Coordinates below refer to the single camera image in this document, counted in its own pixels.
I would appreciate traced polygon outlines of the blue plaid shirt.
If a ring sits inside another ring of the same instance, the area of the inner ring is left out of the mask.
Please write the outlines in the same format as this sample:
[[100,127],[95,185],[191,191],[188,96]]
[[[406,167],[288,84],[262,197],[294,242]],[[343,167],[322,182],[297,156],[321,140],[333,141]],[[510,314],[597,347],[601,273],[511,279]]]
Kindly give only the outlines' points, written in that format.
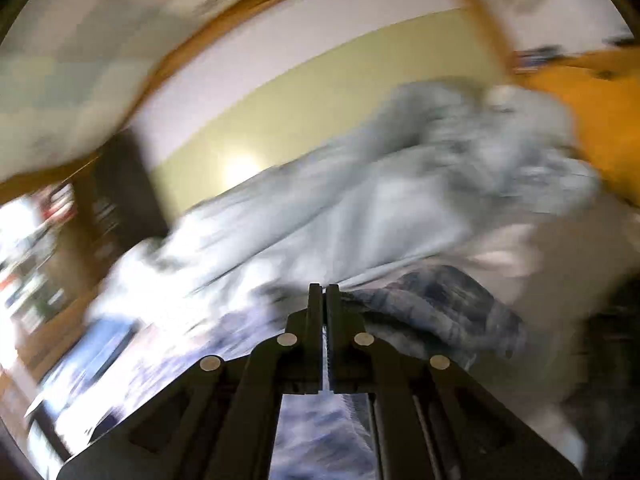
[[[526,345],[523,320],[454,266],[416,268],[385,285],[344,292],[342,299],[370,334],[406,356],[426,360],[442,353],[468,370],[484,351],[510,358]],[[282,333],[288,315],[305,304],[300,289],[264,290],[193,336],[163,336],[160,351],[145,352],[131,372],[119,413],[132,414],[202,356],[246,356]],[[365,396],[323,391],[283,398],[270,478],[372,479],[374,462]]]

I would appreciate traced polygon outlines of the black hanging garment bag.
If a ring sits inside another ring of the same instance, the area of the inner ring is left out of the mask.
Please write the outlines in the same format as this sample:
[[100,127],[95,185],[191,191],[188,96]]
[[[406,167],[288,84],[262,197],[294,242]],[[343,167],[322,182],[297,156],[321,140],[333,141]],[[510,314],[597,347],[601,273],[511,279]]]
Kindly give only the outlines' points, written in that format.
[[168,234],[141,148],[129,128],[100,148],[88,176],[75,185],[75,193],[89,252],[101,275],[137,244]]

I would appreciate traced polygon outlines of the yellow pillow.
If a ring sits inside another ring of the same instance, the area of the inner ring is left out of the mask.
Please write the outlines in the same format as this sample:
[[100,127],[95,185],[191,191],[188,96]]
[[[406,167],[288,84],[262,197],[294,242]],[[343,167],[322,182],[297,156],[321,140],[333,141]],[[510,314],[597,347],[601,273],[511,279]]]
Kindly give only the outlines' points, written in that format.
[[518,76],[572,111],[578,151],[605,184],[639,205],[639,49],[568,56]]

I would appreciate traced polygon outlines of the black puffer jacket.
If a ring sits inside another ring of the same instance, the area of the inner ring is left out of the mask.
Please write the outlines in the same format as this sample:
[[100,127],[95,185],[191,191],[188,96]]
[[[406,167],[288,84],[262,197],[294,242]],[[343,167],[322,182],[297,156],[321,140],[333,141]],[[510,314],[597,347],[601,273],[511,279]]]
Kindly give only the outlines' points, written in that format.
[[639,295],[623,287],[585,320],[586,376],[562,411],[587,445],[586,469],[605,465],[639,422]]

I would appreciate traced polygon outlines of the wooden bunk bed frame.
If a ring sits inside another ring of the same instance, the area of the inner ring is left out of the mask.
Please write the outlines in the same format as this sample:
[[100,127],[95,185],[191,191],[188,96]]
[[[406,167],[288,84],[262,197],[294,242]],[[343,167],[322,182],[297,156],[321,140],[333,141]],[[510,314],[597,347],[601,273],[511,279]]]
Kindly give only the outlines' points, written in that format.
[[[614,0],[480,2],[506,38],[525,49],[599,49],[631,30],[629,14]],[[468,6],[468,0],[238,0],[153,66],[110,135],[132,125],[146,160],[158,166],[206,122],[291,68],[370,32]]]

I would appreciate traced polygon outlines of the grey crumpled duvet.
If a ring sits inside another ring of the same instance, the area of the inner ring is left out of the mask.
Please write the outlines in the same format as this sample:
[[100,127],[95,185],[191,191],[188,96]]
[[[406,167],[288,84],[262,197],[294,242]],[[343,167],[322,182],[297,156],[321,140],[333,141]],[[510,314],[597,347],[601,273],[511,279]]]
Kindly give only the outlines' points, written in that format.
[[218,314],[243,289],[359,285],[599,187],[567,109],[503,84],[398,87],[362,124],[186,211],[112,267],[90,321]]

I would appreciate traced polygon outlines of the checkered upper mattress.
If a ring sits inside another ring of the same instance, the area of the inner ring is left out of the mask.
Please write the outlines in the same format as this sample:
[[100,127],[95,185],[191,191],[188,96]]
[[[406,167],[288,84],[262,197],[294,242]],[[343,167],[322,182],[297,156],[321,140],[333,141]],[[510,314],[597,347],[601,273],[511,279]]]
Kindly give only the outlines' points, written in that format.
[[238,0],[1,0],[1,177],[100,145],[153,66]]

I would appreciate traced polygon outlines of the wooden shelf with clutter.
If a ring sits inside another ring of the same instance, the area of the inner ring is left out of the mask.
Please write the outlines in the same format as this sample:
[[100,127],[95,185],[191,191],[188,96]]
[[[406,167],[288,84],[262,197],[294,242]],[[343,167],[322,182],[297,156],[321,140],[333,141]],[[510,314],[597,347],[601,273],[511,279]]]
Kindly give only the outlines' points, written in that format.
[[1,353],[10,363],[46,376],[84,332],[92,292],[69,184],[1,206]]

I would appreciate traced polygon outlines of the grey bed sheet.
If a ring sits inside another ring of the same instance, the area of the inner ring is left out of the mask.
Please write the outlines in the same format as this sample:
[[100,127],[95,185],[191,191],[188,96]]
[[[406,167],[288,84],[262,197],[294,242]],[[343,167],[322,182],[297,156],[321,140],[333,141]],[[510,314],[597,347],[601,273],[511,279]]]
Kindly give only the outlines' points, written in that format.
[[[578,353],[580,323],[639,260],[627,233],[630,217],[630,209],[608,194],[561,217],[516,214],[451,252],[345,289],[385,285],[427,266],[454,266],[469,274],[523,320],[527,334],[520,353],[503,358],[484,351],[469,370],[577,468],[585,469],[587,445],[561,403],[585,375],[585,361]],[[276,288],[243,289],[239,300],[224,310],[239,309],[258,292]],[[224,310],[141,324],[105,374],[52,420],[66,448],[80,452],[98,435],[101,422],[126,417],[119,408],[131,372],[145,352],[160,351],[163,336],[193,336],[219,321]]]

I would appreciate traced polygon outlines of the blue pillow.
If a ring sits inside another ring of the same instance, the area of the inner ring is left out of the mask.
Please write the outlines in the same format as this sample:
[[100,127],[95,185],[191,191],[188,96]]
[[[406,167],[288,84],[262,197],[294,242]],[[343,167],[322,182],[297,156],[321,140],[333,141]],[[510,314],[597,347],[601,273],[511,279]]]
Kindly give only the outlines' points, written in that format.
[[115,363],[141,328],[139,321],[98,318],[39,384],[25,420],[43,408],[54,422]]

